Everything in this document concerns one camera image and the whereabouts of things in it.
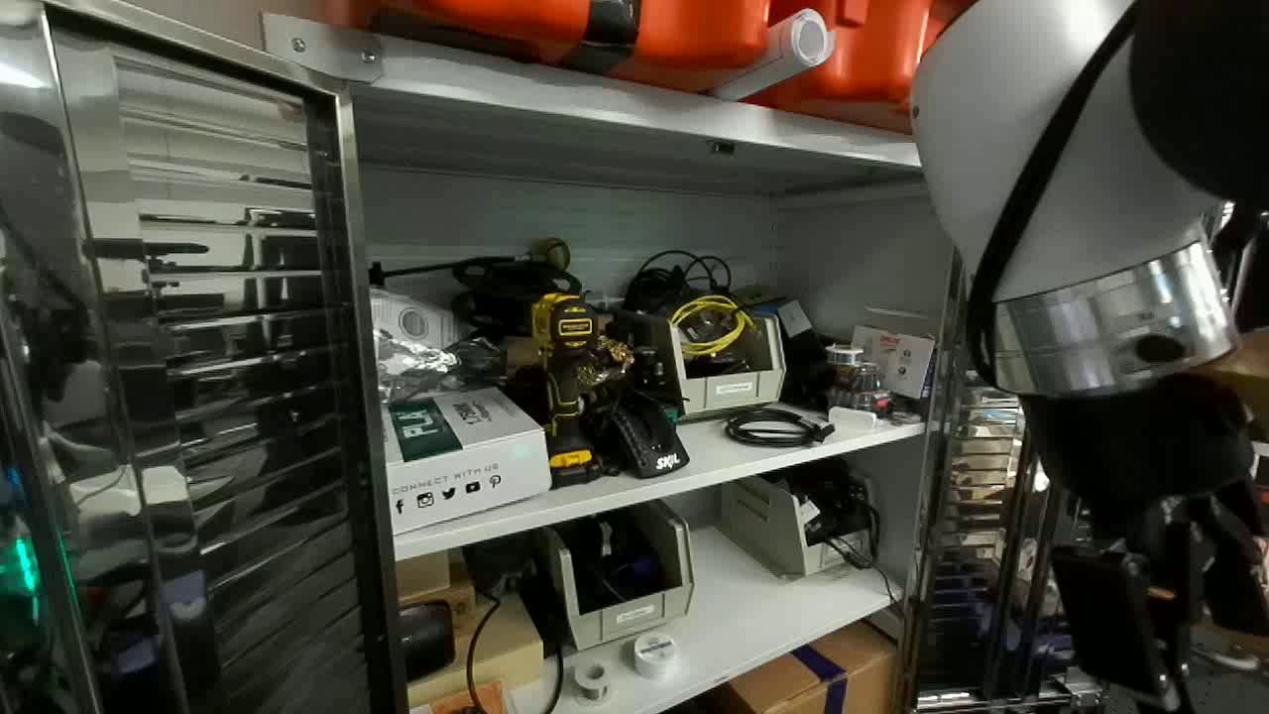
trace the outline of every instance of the label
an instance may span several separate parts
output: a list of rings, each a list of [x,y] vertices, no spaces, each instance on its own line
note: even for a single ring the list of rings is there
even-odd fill
[[[656,608],[642,602],[642,608],[617,611],[613,622],[626,627],[626,622],[655,619],[655,614],[656,614]]]
[[[748,397],[754,392],[754,376],[712,382],[709,390],[712,390],[712,397]]]
[[[389,406],[391,433],[400,443],[400,459],[424,459],[434,454],[458,454],[458,436],[453,436],[434,401],[395,401]]]
[[[781,306],[781,324],[786,324],[786,337],[794,340],[795,333],[810,333],[814,324],[810,324],[810,316],[804,316],[804,308],[802,308],[802,303],[786,303]]]

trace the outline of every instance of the white box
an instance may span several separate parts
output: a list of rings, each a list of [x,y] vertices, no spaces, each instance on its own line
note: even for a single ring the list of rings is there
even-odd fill
[[[786,390],[786,337],[774,316],[754,316],[754,329],[733,345],[748,357],[754,369],[746,372],[712,372],[712,376],[684,376],[684,353],[676,324],[662,329],[662,353],[672,362],[672,385],[683,397],[683,415],[709,415],[733,414],[754,406],[781,401]]]
[[[814,517],[819,517],[816,503],[762,476],[718,488],[721,533],[775,577],[802,578],[843,567],[835,546],[804,542]],[[843,534],[843,550],[864,557],[860,534]]]
[[[692,600],[688,528],[666,503],[642,503],[629,511],[638,521],[638,533],[655,546],[656,562],[670,571],[670,589],[642,600],[611,602],[601,611],[582,611],[569,546],[559,540],[555,528],[545,528],[545,571],[551,571],[555,596],[561,600],[566,635],[578,649],[629,637],[638,630],[655,630],[670,619],[688,614],[688,600]]]
[[[545,436],[500,390],[389,406],[383,459],[395,534],[551,491]]]

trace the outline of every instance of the drill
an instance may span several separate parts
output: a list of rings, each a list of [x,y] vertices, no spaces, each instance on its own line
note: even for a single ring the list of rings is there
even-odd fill
[[[594,473],[582,433],[588,392],[601,382],[597,316],[576,295],[543,295],[529,306],[529,340],[545,369],[545,448],[555,483],[578,483]]]

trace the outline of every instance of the white wall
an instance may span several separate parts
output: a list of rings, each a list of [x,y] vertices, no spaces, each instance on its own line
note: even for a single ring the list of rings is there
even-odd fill
[[[510,255],[561,237],[588,290],[621,295],[656,250],[707,250],[736,286],[781,282],[775,209],[746,195],[683,195],[545,180],[366,165],[368,258],[383,266]]]
[[[786,209],[789,282],[824,333],[882,312],[882,324],[941,333],[951,243],[925,195]]]

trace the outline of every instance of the orange case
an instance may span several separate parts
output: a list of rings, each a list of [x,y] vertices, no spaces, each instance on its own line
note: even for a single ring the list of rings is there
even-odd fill
[[[907,131],[919,57],[970,0],[774,0],[774,19],[816,9],[835,19],[827,65],[775,83],[758,102]]]
[[[561,65],[582,41],[589,0],[325,0],[339,27],[381,27]],[[707,91],[766,50],[767,0],[642,0],[629,58],[613,76]]]

